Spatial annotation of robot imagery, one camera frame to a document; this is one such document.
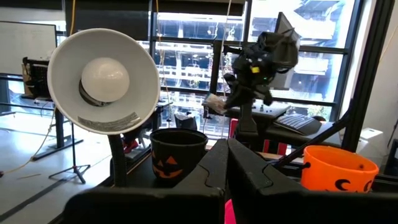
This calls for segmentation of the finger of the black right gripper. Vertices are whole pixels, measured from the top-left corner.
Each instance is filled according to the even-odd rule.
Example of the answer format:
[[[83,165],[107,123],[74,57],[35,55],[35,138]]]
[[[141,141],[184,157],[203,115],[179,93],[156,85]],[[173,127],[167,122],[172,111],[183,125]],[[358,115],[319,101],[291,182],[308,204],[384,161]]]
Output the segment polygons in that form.
[[[273,102],[273,97],[268,88],[264,90],[264,98],[263,98],[263,103],[267,106],[270,106]]]
[[[233,74],[225,74],[223,77],[231,90],[231,93],[224,104],[224,108],[232,108],[247,103],[249,88],[239,82]]]

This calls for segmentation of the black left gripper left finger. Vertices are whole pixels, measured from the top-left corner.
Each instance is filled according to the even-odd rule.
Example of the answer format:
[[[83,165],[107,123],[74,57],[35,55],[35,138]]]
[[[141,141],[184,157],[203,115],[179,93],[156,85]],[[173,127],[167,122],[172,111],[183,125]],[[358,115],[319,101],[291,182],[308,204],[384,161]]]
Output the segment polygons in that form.
[[[73,196],[65,224],[224,224],[228,142],[220,139],[172,188],[96,187]]]

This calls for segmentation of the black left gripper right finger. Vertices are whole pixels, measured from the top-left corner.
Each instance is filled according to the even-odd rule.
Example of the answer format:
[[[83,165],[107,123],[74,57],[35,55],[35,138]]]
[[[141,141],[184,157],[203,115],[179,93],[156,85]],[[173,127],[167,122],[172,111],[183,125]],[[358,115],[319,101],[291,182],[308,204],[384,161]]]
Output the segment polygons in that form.
[[[237,224],[398,224],[398,194],[310,191],[229,139]]]

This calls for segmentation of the grey computer monitor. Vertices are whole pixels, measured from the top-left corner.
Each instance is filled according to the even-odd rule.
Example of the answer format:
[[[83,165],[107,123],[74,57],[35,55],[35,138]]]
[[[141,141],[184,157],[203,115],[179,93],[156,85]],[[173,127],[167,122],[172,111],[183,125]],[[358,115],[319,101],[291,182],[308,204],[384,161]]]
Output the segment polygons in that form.
[[[282,44],[282,53],[285,53],[283,59],[287,58],[290,61],[286,66],[278,69],[271,87],[275,90],[289,90],[294,67],[299,61],[300,36],[283,12],[278,14],[275,33],[282,34],[286,40],[290,41],[290,44]]]

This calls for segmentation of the black monitor stand pole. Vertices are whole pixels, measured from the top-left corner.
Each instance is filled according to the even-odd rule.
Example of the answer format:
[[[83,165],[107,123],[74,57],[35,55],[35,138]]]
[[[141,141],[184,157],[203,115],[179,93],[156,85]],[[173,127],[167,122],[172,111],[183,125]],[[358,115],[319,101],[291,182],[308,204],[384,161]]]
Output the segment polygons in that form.
[[[223,78],[223,74],[225,72],[224,68],[224,48],[241,48],[243,42],[240,41],[229,41],[229,40],[214,40],[212,43],[213,47],[213,61],[211,66],[211,78],[210,78],[210,87],[209,92],[222,96],[226,99],[226,95],[228,94],[226,91],[226,83]]]

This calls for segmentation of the black keyboard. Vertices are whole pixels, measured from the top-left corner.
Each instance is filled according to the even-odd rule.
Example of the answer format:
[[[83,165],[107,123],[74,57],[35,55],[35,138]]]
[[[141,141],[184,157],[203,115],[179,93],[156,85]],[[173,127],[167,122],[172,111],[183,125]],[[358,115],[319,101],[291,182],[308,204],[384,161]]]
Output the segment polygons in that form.
[[[302,114],[280,116],[274,124],[304,136],[315,134],[322,126],[320,121]]]

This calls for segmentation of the black bag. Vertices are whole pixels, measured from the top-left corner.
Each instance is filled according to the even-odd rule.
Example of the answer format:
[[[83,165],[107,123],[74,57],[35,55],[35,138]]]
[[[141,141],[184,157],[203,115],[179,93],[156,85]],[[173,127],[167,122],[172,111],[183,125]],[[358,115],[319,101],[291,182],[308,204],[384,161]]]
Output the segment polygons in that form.
[[[175,125],[177,128],[181,129],[191,129],[197,130],[197,121],[196,117],[191,112],[175,112]]]

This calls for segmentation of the red shoe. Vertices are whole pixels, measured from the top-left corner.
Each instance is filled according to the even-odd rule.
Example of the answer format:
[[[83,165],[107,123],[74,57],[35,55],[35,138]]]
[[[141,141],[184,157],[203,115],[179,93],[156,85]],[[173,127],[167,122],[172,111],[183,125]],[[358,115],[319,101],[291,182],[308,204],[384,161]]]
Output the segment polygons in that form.
[[[137,146],[138,146],[138,143],[137,143],[136,140],[133,140],[133,141],[130,141],[130,142],[123,142],[124,153],[125,154],[129,154]]]

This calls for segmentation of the white box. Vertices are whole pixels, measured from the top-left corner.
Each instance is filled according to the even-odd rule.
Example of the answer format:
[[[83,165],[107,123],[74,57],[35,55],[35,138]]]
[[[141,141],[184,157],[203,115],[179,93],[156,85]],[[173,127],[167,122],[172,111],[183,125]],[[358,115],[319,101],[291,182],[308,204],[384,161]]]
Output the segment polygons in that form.
[[[373,128],[364,128],[361,130],[358,140],[357,153],[361,151],[371,151],[383,154],[384,152],[384,133]]]

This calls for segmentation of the black tripod stand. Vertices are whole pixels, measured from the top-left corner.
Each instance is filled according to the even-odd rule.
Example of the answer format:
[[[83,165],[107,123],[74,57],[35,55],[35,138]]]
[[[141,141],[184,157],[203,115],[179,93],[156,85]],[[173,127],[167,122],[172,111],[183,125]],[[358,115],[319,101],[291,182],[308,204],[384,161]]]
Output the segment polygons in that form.
[[[75,128],[74,124],[71,124],[71,135],[72,135],[72,166],[56,172],[52,175],[49,175],[49,179],[54,179],[55,176],[63,174],[63,173],[71,173],[74,174],[82,184],[86,184],[86,180],[83,177],[83,173],[88,170],[91,166],[89,164],[78,166],[76,164],[76,150],[75,150]]]

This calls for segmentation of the black standing desk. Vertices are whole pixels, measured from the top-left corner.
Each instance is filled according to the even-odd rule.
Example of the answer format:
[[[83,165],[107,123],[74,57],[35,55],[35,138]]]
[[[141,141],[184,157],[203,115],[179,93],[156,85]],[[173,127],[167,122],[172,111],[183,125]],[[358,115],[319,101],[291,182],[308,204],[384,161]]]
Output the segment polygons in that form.
[[[16,81],[16,82],[22,82],[22,75],[16,75],[16,74],[7,74],[7,73],[0,73],[0,80],[6,80],[6,81]],[[13,107],[20,107],[20,108],[30,108],[30,109],[40,109],[37,106],[24,106],[24,105],[17,105],[17,104],[11,104],[11,103],[0,103],[1,106],[13,106]],[[48,144],[44,145],[46,143],[47,137],[44,139],[44,151],[41,151],[41,146],[40,149],[35,153],[30,161],[37,161],[40,159],[43,159],[47,156],[50,156],[56,152],[59,152],[61,150],[64,150],[68,147],[72,147],[75,144],[82,143],[84,140],[83,139],[77,139],[74,138],[74,131],[71,131],[71,134],[68,136],[64,136],[64,131],[63,131],[63,124],[62,123],[67,123],[69,122],[68,120],[64,120],[64,116],[59,112],[58,110],[55,110],[53,112],[53,115],[55,116],[55,124],[51,124],[49,126],[49,132],[50,133],[52,128],[55,128],[56,132],[56,142],[54,144]]]

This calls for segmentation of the white desk lamp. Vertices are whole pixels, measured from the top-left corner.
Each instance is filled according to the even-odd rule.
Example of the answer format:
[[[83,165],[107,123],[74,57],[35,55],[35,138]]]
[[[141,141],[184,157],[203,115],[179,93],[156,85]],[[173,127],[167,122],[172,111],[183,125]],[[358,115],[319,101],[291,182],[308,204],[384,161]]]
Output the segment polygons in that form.
[[[121,135],[139,129],[151,117],[160,95],[159,72],[149,53],[122,32],[82,30],[53,51],[47,86],[67,119],[108,137],[114,184],[125,187]]]

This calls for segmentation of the black equipment box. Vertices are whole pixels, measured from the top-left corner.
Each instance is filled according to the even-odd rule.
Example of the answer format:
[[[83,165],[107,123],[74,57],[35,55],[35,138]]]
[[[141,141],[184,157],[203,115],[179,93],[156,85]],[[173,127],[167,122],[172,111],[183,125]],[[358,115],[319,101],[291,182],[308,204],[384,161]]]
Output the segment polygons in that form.
[[[47,86],[48,60],[22,59],[22,79],[28,95],[34,98],[50,98]]]

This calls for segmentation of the whiteboard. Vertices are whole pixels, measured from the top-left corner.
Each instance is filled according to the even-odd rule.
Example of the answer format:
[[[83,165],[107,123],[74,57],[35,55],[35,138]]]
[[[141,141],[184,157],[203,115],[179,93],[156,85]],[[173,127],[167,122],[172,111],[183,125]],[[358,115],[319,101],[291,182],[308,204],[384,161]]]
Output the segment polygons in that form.
[[[22,59],[46,60],[57,47],[56,27],[0,21],[0,73],[22,74]]]

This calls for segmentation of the black diagonal frame strut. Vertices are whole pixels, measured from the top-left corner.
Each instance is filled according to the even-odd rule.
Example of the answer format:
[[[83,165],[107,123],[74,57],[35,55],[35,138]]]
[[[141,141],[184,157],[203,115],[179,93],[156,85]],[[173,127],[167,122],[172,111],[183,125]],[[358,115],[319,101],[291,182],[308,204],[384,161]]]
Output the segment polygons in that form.
[[[353,117],[351,110],[348,110],[341,119],[339,119],[337,122],[335,122],[332,127],[326,129],[324,132],[313,138],[312,140],[307,141],[304,145],[300,146],[297,150],[294,152],[291,152],[288,156],[283,156],[281,159],[278,161],[274,162],[272,165],[275,168],[280,168],[283,166],[286,166],[287,164],[290,164],[294,159],[300,157],[304,149],[307,146],[310,145],[319,145],[321,144],[324,140],[332,136],[333,134],[336,134],[338,131],[342,130],[343,128],[346,128],[346,131],[348,131],[351,121],[350,119]]]

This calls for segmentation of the black frame post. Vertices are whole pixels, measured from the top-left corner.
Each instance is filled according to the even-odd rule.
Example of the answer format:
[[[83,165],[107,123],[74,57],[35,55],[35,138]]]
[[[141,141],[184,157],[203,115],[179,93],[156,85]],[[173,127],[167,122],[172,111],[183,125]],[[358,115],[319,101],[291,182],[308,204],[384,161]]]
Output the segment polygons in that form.
[[[354,95],[348,110],[348,123],[341,143],[341,147],[350,152],[355,152],[358,145],[394,3],[395,0],[375,1]]]

